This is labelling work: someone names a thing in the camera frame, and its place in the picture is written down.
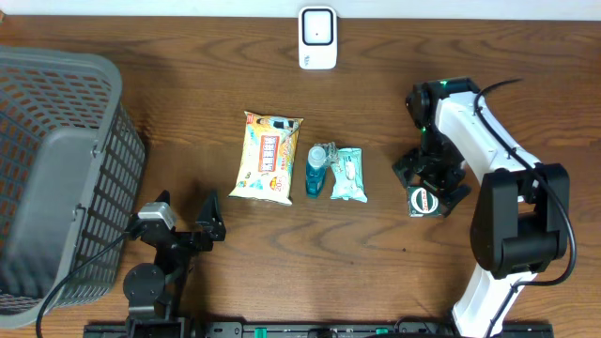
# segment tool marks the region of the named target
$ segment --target blue bottle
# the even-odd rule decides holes
[[[306,188],[307,195],[311,198],[317,198],[323,189],[326,181],[326,150],[321,146],[314,146],[309,150],[309,160],[307,161]]]

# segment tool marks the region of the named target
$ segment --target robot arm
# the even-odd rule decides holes
[[[470,188],[459,185],[467,163],[481,185],[470,231],[477,260],[470,283],[453,308],[455,326],[462,336],[483,337],[491,318],[502,307],[512,285],[532,281],[551,260],[566,250],[566,234],[556,207],[536,189],[526,168],[505,150],[485,126],[531,167],[536,168],[567,207],[569,178],[559,164],[543,165],[524,150],[479,98],[481,115],[474,110],[480,89],[471,79],[458,78],[417,84],[407,97],[413,121],[422,130],[422,144],[393,169],[407,187],[415,175],[435,194],[448,216]],[[517,203],[536,204],[534,213],[520,215]],[[502,320],[521,291],[504,307],[491,334],[501,332]]]

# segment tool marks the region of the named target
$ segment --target gray plastic basket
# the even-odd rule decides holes
[[[53,285],[125,228],[145,149],[120,96],[104,58],[0,47],[0,328],[33,322]],[[121,247],[49,309],[106,294]]]

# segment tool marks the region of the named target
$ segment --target yellow snack bag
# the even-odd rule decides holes
[[[302,118],[246,114],[244,148],[230,197],[292,205],[292,165]]]

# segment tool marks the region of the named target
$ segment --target white background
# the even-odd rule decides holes
[[[297,17],[329,5],[341,18],[601,20],[601,0],[0,0],[6,14]]]

